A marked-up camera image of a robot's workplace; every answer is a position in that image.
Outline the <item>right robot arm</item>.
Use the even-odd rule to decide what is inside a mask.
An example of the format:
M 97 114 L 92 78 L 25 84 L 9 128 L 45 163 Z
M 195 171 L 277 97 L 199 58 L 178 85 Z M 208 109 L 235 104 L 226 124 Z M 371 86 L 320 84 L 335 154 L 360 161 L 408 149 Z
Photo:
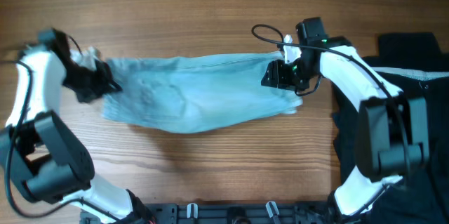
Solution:
M 268 64 L 261 84 L 303 97 L 316 91 L 311 79 L 326 78 L 357 111 L 355 167 L 331 196 L 348 221 L 369 212 L 388 189 L 404 188 L 428 162 L 427 105 L 381 77 L 348 39 L 328 36 L 319 17 L 299 22 L 296 32 L 296 44 L 286 36 L 273 42 L 284 57 Z

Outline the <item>light blue denim jeans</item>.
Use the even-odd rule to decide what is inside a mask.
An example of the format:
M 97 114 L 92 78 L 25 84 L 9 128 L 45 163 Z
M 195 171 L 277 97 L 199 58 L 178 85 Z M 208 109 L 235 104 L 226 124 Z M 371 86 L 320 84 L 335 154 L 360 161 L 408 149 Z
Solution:
M 171 133 L 200 133 L 294 114 L 301 98 L 261 84 L 268 64 L 281 58 L 271 52 L 111 59 L 122 90 L 104 97 L 102 115 Z

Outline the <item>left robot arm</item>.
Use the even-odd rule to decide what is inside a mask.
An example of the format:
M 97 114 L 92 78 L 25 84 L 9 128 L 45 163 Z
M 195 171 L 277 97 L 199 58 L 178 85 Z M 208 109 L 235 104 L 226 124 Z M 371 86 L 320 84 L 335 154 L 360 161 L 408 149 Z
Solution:
M 156 216 L 131 191 L 112 185 L 95 172 L 93 160 L 59 115 L 61 90 L 90 103 L 121 87 L 109 65 L 95 55 L 72 53 L 75 40 L 54 28 L 24 45 L 15 102 L 1 130 L 1 167 L 6 198 L 19 216 L 35 219 L 13 198 L 18 191 L 30 203 L 50 204 L 51 213 L 73 205 L 101 223 L 155 223 Z

